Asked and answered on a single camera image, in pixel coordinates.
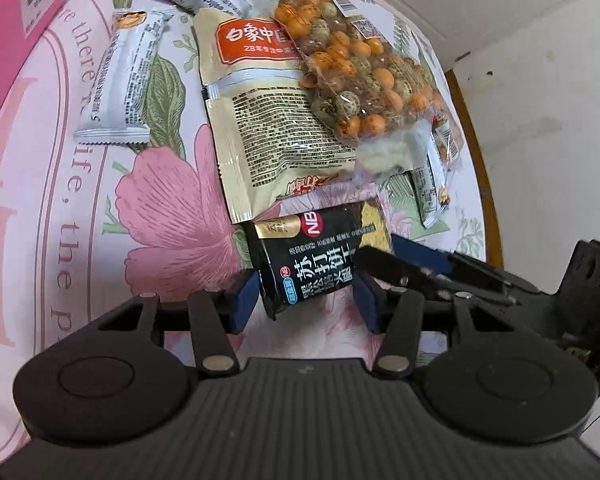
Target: floral tablecloth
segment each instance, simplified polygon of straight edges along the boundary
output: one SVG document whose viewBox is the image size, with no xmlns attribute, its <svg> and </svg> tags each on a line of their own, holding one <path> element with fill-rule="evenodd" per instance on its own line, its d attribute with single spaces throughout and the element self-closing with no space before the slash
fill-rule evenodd
<svg viewBox="0 0 600 480">
<path fill-rule="evenodd" d="M 181 300 L 192 290 L 223 286 L 248 264 L 244 234 L 230 224 L 224 206 L 191 16 L 180 10 L 171 20 L 152 67 L 146 101 L 151 147 L 136 153 L 73 140 L 109 43 L 113 9 L 147 1 L 68 0 L 0 113 L 0 461 L 26 440 L 11 383 L 33 354 L 132 294 L 150 290 L 164 301 Z M 416 42 L 420 62 L 452 108 L 440 64 L 417 28 L 384 2 L 352 1 L 397 48 Z M 404 177 L 382 189 L 323 187 L 277 204 L 269 214 L 375 193 L 393 232 L 484 258 L 480 195 L 466 147 L 452 206 L 428 231 Z M 379 341 L 364 329 L 346 288 L 290 308 L 276 322 L 258 304 L 232 343 L 244 364 L 253 355 L 368 361 Z M 435 337 L 426 342 L 432 352 L 438 343 Z M 169 333 L 166 344 L 192 361 L 187 335 Z"/>
</svg>

